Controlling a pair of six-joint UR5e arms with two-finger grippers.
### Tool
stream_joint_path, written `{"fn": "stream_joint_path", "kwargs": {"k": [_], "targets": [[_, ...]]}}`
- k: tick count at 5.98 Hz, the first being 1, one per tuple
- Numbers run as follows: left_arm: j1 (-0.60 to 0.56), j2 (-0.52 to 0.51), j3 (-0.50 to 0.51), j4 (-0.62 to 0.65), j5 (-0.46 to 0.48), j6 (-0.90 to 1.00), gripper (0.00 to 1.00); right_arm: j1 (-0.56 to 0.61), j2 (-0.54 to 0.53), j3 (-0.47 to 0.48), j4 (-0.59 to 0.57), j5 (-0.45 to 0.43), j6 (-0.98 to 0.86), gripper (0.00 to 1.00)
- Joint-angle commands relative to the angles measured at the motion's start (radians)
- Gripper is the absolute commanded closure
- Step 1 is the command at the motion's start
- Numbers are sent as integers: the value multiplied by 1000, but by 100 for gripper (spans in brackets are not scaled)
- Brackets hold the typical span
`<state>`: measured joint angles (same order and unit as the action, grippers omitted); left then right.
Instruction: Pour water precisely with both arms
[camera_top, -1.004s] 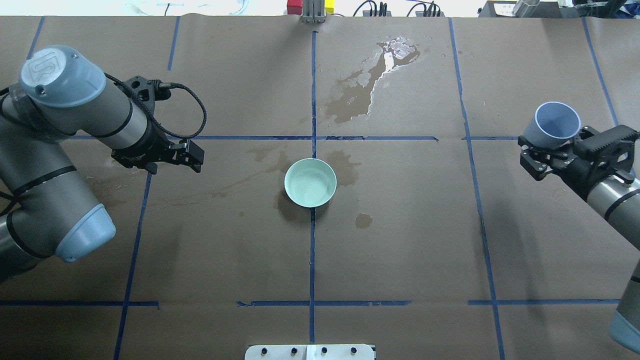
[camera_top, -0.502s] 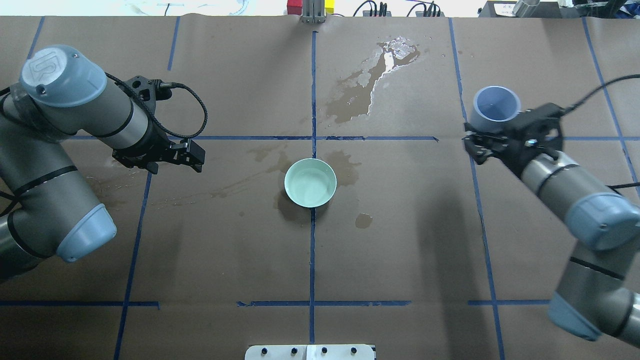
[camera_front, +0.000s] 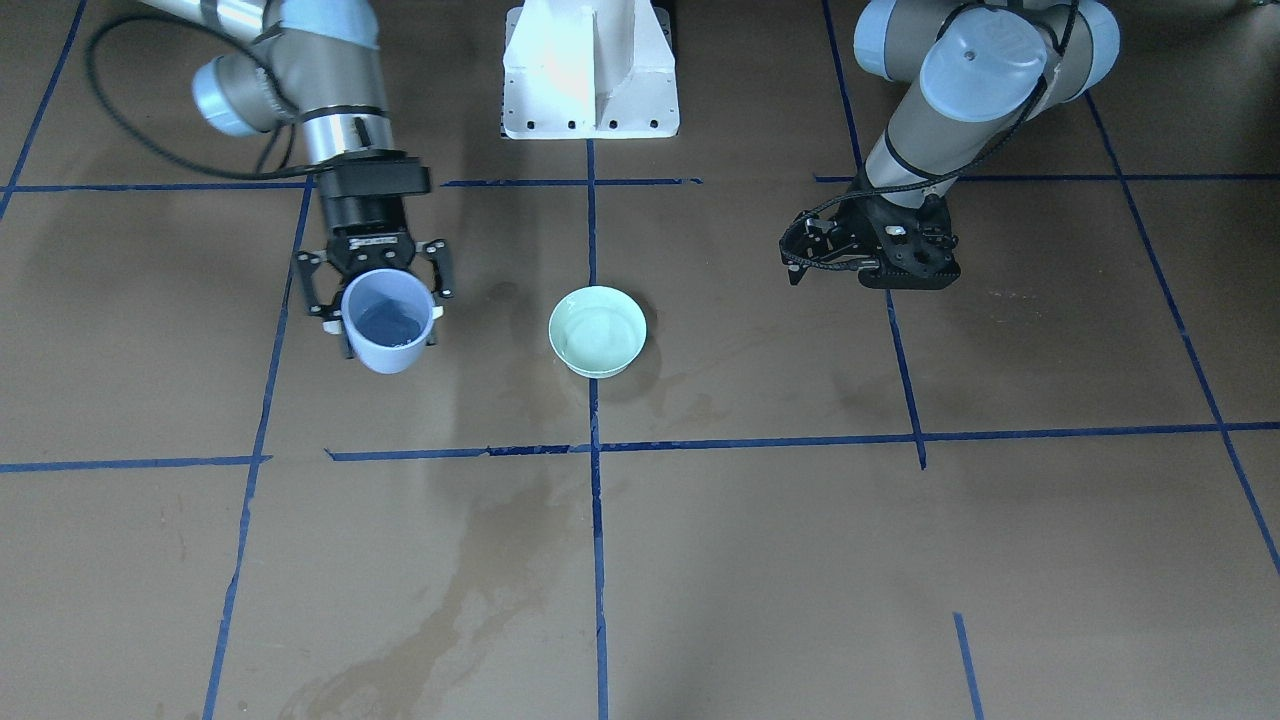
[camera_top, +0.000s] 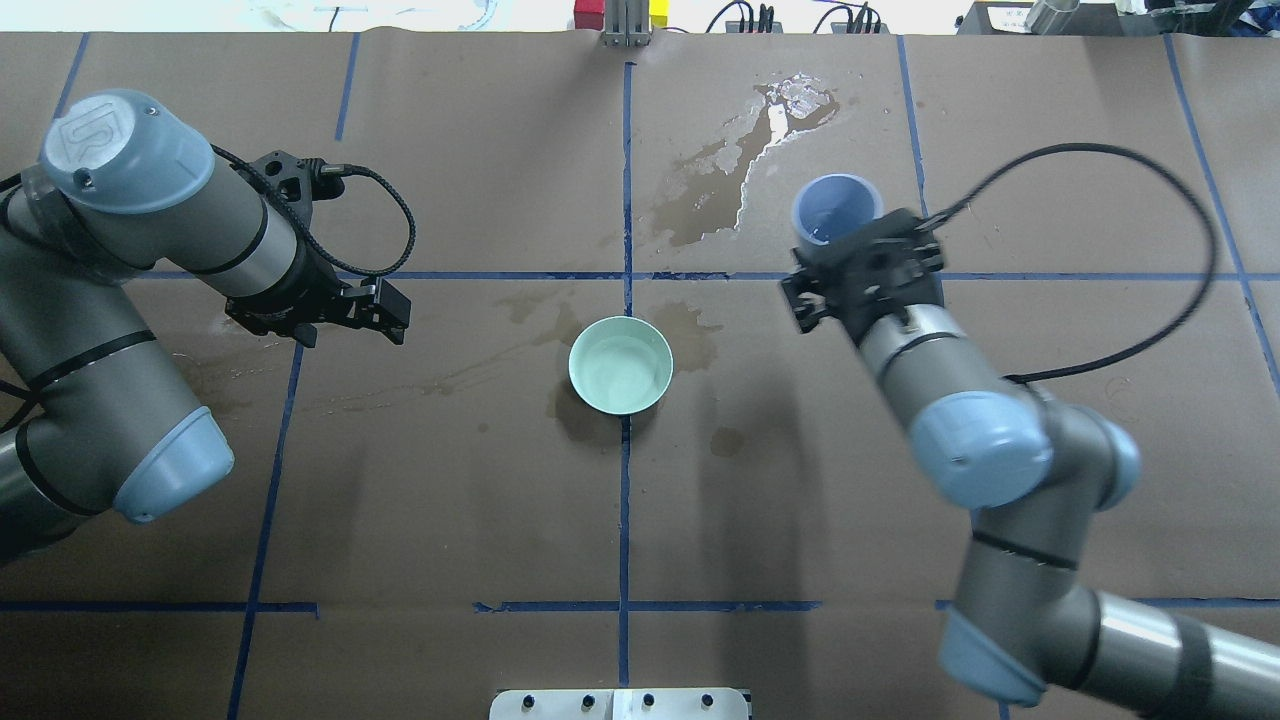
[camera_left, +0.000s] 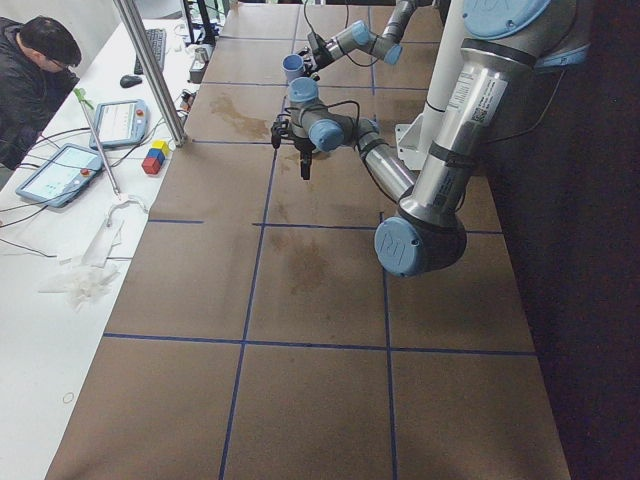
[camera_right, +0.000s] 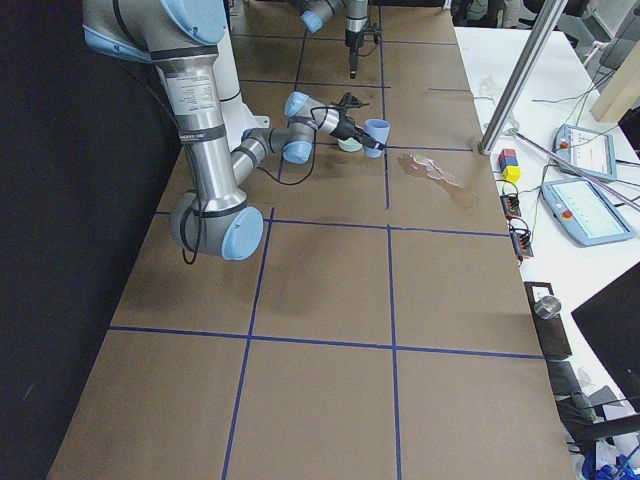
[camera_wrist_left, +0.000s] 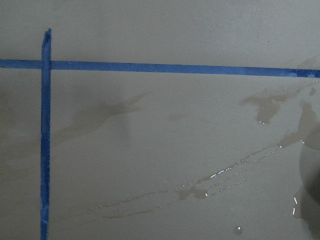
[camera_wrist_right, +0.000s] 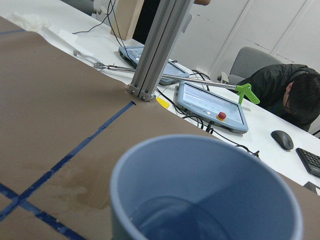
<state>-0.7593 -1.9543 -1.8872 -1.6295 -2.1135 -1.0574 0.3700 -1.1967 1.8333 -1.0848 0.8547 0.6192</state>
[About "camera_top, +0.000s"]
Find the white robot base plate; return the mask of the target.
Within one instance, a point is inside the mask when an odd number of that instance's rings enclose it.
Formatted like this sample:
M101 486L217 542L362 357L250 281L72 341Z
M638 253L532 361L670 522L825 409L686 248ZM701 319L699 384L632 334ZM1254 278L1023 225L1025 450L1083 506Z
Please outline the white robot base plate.
M489 719L753 719L749 693L728 687L502 691Z

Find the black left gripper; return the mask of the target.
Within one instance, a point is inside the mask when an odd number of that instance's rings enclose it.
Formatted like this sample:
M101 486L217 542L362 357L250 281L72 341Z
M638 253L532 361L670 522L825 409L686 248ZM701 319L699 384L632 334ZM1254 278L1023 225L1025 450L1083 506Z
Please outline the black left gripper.
M370 278L356 288L337 277L335 265L306 240L314 204L339 197L342 179L320 177L320 158L297 158L274 151L242 170L268 209L266 220L276 228L268 233L284 240L288 261L282 278L265 291L244 299L228 299L227 315L256 336L278 334L312 348L317 324L337 324L379 333L394 346L404 345L411 319L411 301L385 278ZM355 297L346 296L355 288Z

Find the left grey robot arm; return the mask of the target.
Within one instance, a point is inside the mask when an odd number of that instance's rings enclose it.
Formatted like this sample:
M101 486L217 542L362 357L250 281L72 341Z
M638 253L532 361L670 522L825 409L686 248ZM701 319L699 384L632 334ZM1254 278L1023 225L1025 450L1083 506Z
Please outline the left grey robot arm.
M326 251L312 205L367 167L210 143L155 97L108 88L49 127L3 182L3 356L22 405L3 425L3 562L108 511L134 524L228 477L234 454L125 293L169 261L251 334L312 347L317 327L402 345L411 304L388 269Z

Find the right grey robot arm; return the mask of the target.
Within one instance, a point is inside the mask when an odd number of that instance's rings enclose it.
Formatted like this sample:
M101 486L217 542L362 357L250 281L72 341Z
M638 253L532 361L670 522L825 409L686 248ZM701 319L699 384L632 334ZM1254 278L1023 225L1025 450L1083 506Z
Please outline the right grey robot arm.
M1106 416L1001 377L945 307L922 220L854 209L792 215L782 288L799 328L850 337L923 474L972 515L940 665L1036 707L1052 685L1143 719L1275 719L1277 647L1078 579L1091 521L1140 475Z

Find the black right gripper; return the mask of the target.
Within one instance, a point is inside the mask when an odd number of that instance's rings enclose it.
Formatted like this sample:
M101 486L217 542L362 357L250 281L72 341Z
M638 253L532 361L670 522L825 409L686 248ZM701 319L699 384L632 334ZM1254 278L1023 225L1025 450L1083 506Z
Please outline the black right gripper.
M945 256L936 231L946 223L946 211L920 218L895 209L800 261L804 272L780 282L797 331L808 334L833 318L860 346L886 316L905 325L910 306L942 307Z

